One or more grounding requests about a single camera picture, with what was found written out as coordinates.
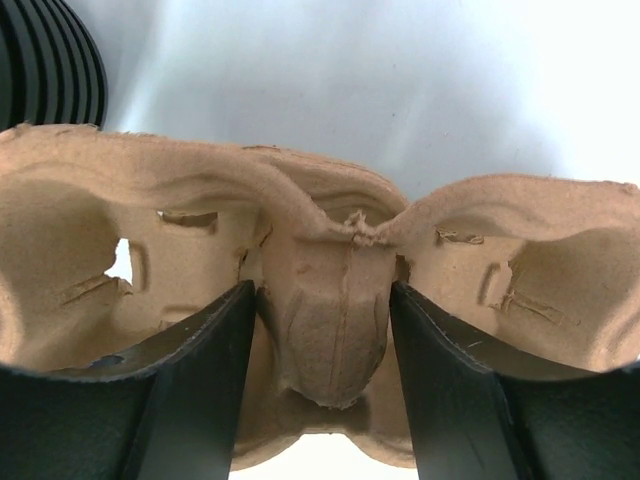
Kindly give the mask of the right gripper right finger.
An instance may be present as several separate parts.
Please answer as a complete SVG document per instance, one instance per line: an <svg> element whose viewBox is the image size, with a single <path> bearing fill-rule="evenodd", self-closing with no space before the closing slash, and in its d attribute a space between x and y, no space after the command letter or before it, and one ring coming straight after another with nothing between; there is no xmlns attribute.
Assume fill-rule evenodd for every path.
<svg viewBox="0 0 640 480"><path fill-rule="evenodd" d="M391 323L423 479L635 479L639 366L518 350L395 283Z"/></svg>

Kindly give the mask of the black ribbed coffee cup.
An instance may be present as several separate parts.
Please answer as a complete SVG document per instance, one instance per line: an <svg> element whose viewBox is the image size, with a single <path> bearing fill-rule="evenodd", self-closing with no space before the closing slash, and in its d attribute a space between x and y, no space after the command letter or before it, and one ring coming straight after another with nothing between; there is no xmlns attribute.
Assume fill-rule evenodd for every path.
<svg viewBox="0 0 640 480"><path fill-rule="evenodd" d="M62 0L1 2L1 128L104 124L106 71L89 31Z"/></svg>

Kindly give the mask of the brown pulp cup carrier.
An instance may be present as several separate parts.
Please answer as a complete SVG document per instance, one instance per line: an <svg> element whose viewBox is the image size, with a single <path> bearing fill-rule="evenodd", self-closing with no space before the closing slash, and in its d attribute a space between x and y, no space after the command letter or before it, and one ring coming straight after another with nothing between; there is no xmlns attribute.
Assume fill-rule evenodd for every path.
<svg viewBox="0 0 640 480"><path fill-rule="evenodd" d="M244 281L256 316L230 471L311 433L418 471L393 285L552 362L639 366L639 190L485 175L409 202L290 149L2 133L1 370L87 367Z"/></svg>

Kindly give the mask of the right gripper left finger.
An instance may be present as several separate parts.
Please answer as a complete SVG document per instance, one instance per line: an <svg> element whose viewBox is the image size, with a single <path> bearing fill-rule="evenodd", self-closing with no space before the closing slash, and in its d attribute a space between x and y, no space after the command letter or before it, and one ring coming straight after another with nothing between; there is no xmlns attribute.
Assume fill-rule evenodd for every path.
<svg viewBox="0 0 640 480"><path fill-rule="evenodd" d="M244 281L84 368L1 370L5 479L224 479L256 316Z"/></svg>

